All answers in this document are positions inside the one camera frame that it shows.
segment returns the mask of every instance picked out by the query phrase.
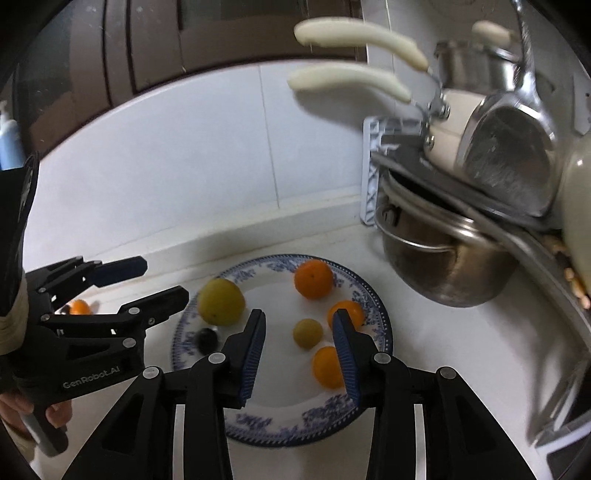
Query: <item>small orange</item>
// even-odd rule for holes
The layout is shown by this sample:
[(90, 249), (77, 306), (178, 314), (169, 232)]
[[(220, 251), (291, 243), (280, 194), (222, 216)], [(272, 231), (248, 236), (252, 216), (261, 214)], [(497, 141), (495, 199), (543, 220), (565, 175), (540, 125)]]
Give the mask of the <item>small orange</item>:
[(312, 359), (312, 372), (324, 388), (333, 390), (345, 384), (340, 371), (339, 357), (333, 346), (324, 346), (316, 352)]
[(318, 259), (302, 263), (294, 274), (295, 289), (310, 300), (326, 297), (332, 290), (332, 282), (332, 270)]
[(338, 309), (345, 309), (351, 318), (351, 322), (355, 327), (355, 330), (359, 330), (359, 328), (363, 325), (365, 321), (365, 313), (363, 312), (363, 308), (359, 303), (353, 300), (343, 300), (338, 303), (335, 303), (333, 307), (329, 310), (329, 314), (326, 317), (326, 321), (329, 323), (329, 327), (332, 330), (332, 317), (335, 315)]
[(74, 300), (70, 305), (70, 315), (92, 315), (92, 310), (84, 300)]

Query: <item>white plate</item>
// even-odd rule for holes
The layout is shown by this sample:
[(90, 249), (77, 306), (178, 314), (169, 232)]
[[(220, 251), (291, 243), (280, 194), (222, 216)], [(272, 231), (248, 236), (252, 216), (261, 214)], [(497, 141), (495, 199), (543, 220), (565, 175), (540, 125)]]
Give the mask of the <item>white plate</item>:
[[(316, 257), (272, 255), (241, 263), (219, 276), (237, 284), (246, 298), (241, 321), (218, 330), (220, 345), (229, 335), (242, 331), (252, 309), (261, 309), (267, 317), (267, 337), (252, 398), (242, 410), (225, 411), (226, 433), (239, 442), (265, 447), (304, 445), (338, 432), (361, 414), (344, 388), (324, 389), (311, 371), (316, 351), (333, 344), (326, 315), (338, 301), (357, 301), (365, 312), (360, 331), (371, 335), (378, 350), (392, 353), (392, 330), (384, 304), (351, 270), (320, 259), (333, 271), (333, 291), (321, 300), (307, 300), (296, 291), (293, 272), (311, 258)], [(316, 319), (324, 327), (324, 339), (311, 351), (298, 347), (291, 334), (303, 318)], [(189, 368), (202, 357), (194, 337), (206, 326), (197, 313), (195, 295), (174, 335), (175, 370)]]

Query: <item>small round fruit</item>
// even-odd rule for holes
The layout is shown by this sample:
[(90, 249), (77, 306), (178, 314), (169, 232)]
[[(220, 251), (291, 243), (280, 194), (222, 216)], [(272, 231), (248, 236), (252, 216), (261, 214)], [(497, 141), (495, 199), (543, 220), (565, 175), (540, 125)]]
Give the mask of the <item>small round fruit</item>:
[(240, 289), (225, 278), (214, 278), (199, 292), (197, 311), (210, 325), (232, 325), (240, 320), (246, 301)]
[(324, 330), (322, 325), (313, 319), (303, 319), (295, 324), (294, 341), (303, 349), (310, 350), (322, 340)]
[(217, 333), (211, 328), (202, 328), (195, 335), (195, 346), (202, 355), (209, 355), (217, 351), (219, 346), (219, 339)]
[(351, 323), (353, 323), (355, 330), (359, 330), (359, 328), (363, 325), (363, 322), (365, 321), (365, 312), (363, 311), (362, 306), (353, 300), (343, 300), (338, 303), (335, 303), (333, 307), (329, 310), (329, 313), (326, 317), (326, 321), (329, 323), (330, 329), (332, 330), (333, 316), (339, 309), (347, 310), (347, 313), (351, 318)]
[(312, 372), (324, 388), (334, 390), (345, 384), (340, 371), (339, 357), (333, 346), (322, 347), (316, 352), (312, 359)]
[(332, 290), (332, 270), (322, 260), (308, 260), (295, 270), (294, 284), (295, 289), (307, 299), (321, 299)]
[(74, 300), (70, 305), (70, 315), (92, 315), (92, 310), (84, 300)]

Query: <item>blue bottle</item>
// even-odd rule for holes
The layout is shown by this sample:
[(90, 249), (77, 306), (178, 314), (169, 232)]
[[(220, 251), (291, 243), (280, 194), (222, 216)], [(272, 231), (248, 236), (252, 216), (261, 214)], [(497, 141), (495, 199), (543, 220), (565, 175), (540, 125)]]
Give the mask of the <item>blue bottle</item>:
[(25, 164), (17, 121), (10, 118), (6, 102), (0, 103), (0, 170), (21, 168)]

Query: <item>wall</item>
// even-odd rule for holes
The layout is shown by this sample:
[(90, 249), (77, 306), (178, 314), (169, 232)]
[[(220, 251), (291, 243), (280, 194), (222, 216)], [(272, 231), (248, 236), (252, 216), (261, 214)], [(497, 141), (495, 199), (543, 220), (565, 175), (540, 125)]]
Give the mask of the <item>wall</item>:
[[(430, 55), (440, 39), (467, 38), (483, 14), (515, 28), (507, 0), (483, 2), (364, 0), (362, 6), (366, 20), (416, 38)], [(554, 101), (570, 126), (570, 75), (581, 66), (540, 14), (528, 8), (527, 15), (538, 69), (557, 87)], [(370, 47), (368, 61), (395, 68), (419, 101), (433, 95), (427, 76), (387, 52)], [(41, 164), (25, 267), (98, 256), (179, 226), (276, 215), (358, 194), (363, 119), (392, 114), (395, 105), (362, 88), (296, 97), (285, 80), (306, 63), (233, 67), (170, 83), (75, 133)]]

